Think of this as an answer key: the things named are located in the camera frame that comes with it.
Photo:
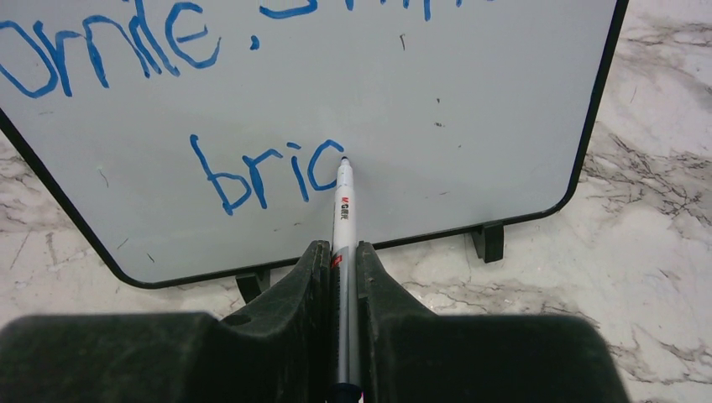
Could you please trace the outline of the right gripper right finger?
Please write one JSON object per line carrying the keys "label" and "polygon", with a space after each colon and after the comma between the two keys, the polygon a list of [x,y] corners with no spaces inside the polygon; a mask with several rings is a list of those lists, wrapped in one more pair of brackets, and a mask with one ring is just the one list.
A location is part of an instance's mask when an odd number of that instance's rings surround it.
{"label": "right gripper right finger", "polygon": [[368,402],[626,402],[605,340],[570,315],[438,315],[359,244]]}

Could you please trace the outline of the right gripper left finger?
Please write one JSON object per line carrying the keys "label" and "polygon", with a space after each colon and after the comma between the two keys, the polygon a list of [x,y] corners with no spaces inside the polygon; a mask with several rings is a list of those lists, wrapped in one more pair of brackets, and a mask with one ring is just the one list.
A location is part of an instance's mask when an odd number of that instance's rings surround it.
{"label": "right gripper left finger", "polygon": [[325,271],[315,241],[233,314],[26,316],[1,331],[4,402],[322,402]]}

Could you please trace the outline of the black framed whiteboard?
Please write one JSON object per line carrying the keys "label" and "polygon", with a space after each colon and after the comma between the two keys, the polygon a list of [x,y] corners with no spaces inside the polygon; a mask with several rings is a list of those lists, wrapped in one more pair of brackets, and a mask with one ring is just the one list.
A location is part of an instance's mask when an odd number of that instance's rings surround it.
{"label": "black framed whiteboard", "polygon": [[4,1],[1,129],[121,281],[291,264],[354,171],[389,247],[572,197],[624,1]]}

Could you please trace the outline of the white marker pen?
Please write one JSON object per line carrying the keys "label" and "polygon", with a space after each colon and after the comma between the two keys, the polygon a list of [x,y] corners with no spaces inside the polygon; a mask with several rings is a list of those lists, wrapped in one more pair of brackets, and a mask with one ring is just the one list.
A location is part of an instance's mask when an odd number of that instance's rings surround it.
{"label": "white marker pen", "polygon": [[353,168],[343,157],[337,171],[332,226],[332,269],[336,297],[334,377],[328,402],[358,402],[363,396],[360,365],[357,248]]}

